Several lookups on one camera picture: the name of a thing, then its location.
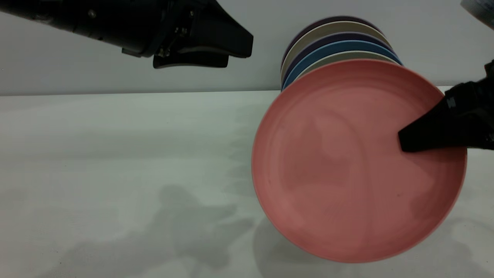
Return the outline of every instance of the table surface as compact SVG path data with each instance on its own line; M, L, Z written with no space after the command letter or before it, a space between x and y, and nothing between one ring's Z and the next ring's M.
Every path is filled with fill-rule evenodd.
M424 242L369 264L298 249L252 187L278 91L0 98L2 278L494 278L494 152Z

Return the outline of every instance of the stack of plates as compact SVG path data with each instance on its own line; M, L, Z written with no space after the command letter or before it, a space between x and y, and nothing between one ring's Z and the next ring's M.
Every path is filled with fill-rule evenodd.
M402 65L383 33L370 22L351 16L317 21L302 30L283 56L281 86L321 66L349 59L376 59Z
M303 250L346 263L428 237L459 195L466 148L404 153L398 132L444 95L354 17L303 30L281 72L284 90L252 149L252 181L273 225Z

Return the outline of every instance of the screw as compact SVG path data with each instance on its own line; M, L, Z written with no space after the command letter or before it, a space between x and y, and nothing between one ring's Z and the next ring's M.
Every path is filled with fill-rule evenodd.
M87 11L87 15L90 17L90 18L96 18L96 12L94 10L89 10Z

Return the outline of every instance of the blue plate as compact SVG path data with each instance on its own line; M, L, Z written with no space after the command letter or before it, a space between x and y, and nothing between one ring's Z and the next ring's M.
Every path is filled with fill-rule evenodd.
M283 83L282 90L288 87L288 85L290 85L297 78L297 76L304 71L304 69L312 65L314 62L317 62L326 56L350 50L361 50L379 53L390 59L393 59L400 65L403 65L400 59L393 52L377 44L358 40L339 41L322 46L312 51L302 60L300 60L287 75L287 78Z

